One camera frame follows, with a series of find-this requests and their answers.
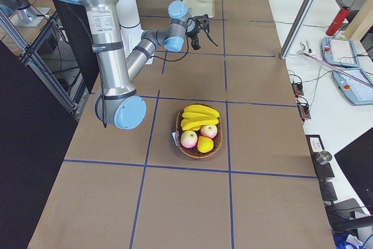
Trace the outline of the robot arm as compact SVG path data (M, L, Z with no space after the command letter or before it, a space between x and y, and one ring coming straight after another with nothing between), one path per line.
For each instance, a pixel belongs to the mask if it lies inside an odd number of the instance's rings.
M194 50L200 49L198 33L209 33L207 14L192 16L187 6L175 0L168 6L168 28L148 29L130 54L125 53L123 16L117 12L120 0L59 0L82 5L89 22L92 51L98 59L101 90L97 93L93 110L104 125L119 129L134 129L146 115L146 103L136 94L132 79L151 59L157 47L171 52L181 51L184 40L191 39Z

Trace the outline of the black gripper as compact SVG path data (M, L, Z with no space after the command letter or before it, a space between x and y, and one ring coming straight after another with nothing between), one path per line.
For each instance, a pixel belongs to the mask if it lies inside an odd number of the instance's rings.
M193 50L200 50L200 44L198 39L198 33L203 31L207 37L207 39L216 47L218 44L211 38L210 36L210 25L209 25L209 17L207 14L202 16L192 16L189 17L187 20L187 30L186 35L191 39L191 46Z

